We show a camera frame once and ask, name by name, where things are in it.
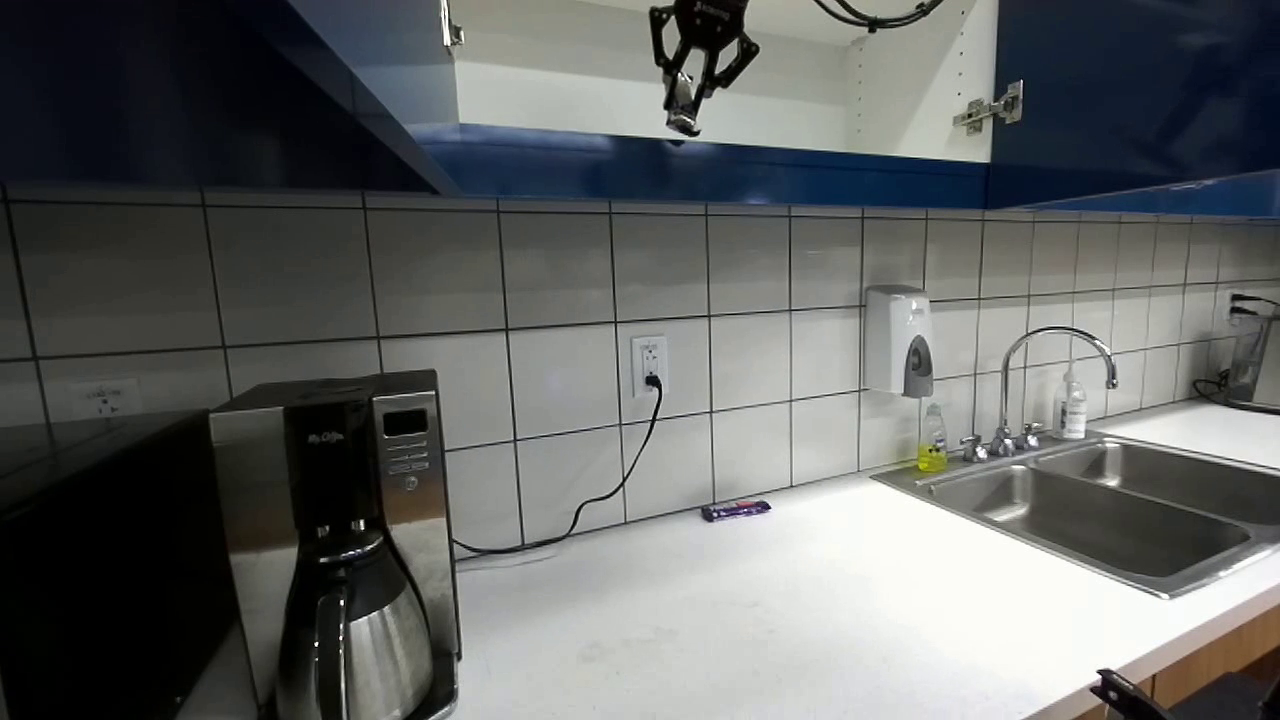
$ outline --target blue object on counter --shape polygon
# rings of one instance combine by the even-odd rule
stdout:
[[[709,525],[731,519],[731,516],[764,516],[771,503],[768,502],[731,502],[731,503],[706,503],[699,516]]]

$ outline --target sink basin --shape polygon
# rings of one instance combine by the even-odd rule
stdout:
[[[1087,444],[1079,452],[1045,456],[1042,469],[1118,484],[1142,495],[1160,495],[1184,510],[1280,533],[1280,475],[1269,471],[1250,471],[1142,444]]]
[[[1061,444],[924,484],[910,471],[875,479],[1155,598],[1192,591],[1280,541],[1280,525],[1269,533],[1276,475],[1134,444]]]

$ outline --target black cable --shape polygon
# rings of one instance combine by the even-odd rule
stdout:
[[[664,379],[646,375],[646,383],[650,383],[650,388],[658,388],[658,402],[653,402],[646,442],[639,442],[639,448],[636,448],[636,456],[632,456],[632,466],[628,466],[624,479],[621,479],[621,484],[612,484],[612,491],[606,491],[606,495],[589,495],[589,502],[582,502],[582,503],[572,510],[569,529],[566,529],[561,535],[548,535],[548,541],[536,541],[536,545],[509,545],[509,547],[476,547],[476,545],[465,545],[465,541],[453,541],[453,545],[457,545],[457,547],[465,547],[465,551],[473,551],[473,558],[516,558],[516,551],[534,551],[534,547],[566,545],[566,541],[576,533],[576,525],[586,519],[586,510],[594,510],[594,503],[609,503],[609,502],[617,502],[617,491],[624,491],[624,490],[632,484],[632,471],[636,471],[636,466],[639,466],[639,456],[646,456],[646,448],[650,448],[650,442],[653,442],[658,415],[664,412],[664,402],[668,402]]]
[[[913,14],[900,17],[867,17],[859,9],[851,9],[849,0],[837,0],[841,9],[834,9],[834,0],[814,0],[822,14],[829,14],[837,26],[851,26],[851,27],[910,27],[915,20],[924,20],[929,14],[935,14],[945,0],[919,0]]]

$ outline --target white countertop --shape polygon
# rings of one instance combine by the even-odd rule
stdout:
[[[1125,438],[1280,469],[1280,415],[1180,409]],[[1276,605],[1280,551],[1180,602],[873,479],[697,511],[462,567],[462,720],[1032,715],[1095,668]]]

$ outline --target soap dispenser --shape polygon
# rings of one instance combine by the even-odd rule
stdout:
[[[931,310],[915,289],[867,294],[867,392],[931,397]]]

